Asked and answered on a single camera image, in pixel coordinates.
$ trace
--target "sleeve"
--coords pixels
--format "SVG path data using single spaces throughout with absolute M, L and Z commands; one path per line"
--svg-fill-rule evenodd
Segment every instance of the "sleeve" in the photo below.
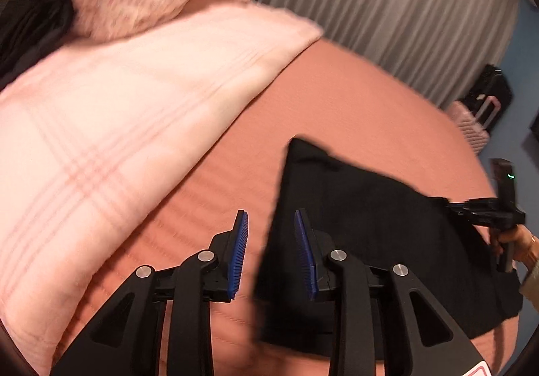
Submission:
M 530 270 L 520 292 L 525 298 L 531 301 L 534 308 L 539 312 L 539 262 Z

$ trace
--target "white and red label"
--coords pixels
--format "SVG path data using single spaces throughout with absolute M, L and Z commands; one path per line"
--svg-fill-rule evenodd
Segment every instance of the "white and red label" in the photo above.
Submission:
M 492 375 L 490 373 L 487 363 L 483 361 L 477 364 L 475 367 L 473 367 L 473 369 L 471 369 L 468 373 L 464 374 L 463 376 L 492 376 Z

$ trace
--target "silver bolt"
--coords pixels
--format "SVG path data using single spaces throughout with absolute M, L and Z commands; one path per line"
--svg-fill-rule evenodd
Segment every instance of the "silver bolt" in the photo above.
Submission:
M 346 259 L 346 251 L 342 250 L 333 250 L 329 255 L 336 261 L 344 261 Z
M 198 253 L 198 260 L 202 262 L 209 262 L 215 257 L 214 252 L 209 250 L 204 250 Z
M 401 265 L 400 263 L 398 263 L 393 267 L 393 272 L 397 276 L 404 277 L 408 274 L 408 267 L 406 265 Z
M 148 277 L 150 274 L 152 274 L 152 269 L 147 265 L 138 267 L 136 270 L 137 277 L 140 277 L 141 279 Z

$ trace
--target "orange bed sheet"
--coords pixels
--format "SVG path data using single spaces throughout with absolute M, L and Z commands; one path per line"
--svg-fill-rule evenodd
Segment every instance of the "orange bed sheet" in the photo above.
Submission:
M 322 376 L 329 362 L 257 343 L 255 274 L 265 246 L 288 141 L 311 138 L 332 154 L 430 196 L 492 196 L 478 159 L 446 115 L 367 60 L 327 40 L 313 44 L 240 115 L 223 137 L 93 277 L 58 347 L 59 356 L 139 265 L 179 265 L 229 230 L 237 209 L 250 233 L 240 291 L 211 308 L 215 372 Z M 484 229 L 479 229 L 487 238 Z M 518 318 L 473 343 L 499 371 L 512 354 Z M 377 375 L 383 365 L 377 364 Z

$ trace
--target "wrist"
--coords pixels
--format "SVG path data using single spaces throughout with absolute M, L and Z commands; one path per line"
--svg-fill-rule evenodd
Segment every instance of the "wrist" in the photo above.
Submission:
M 533 268 L 537 264 L 537 261 L 539 261 L 539 241 L 537 240 L 537 238 L 532 236 L 532 243 L 530 244 L 530 247 L 528 248 L 528 251 L 524 256 L 522 263 L 526 265 L 526 268 L 528 270 L 533 270 Z

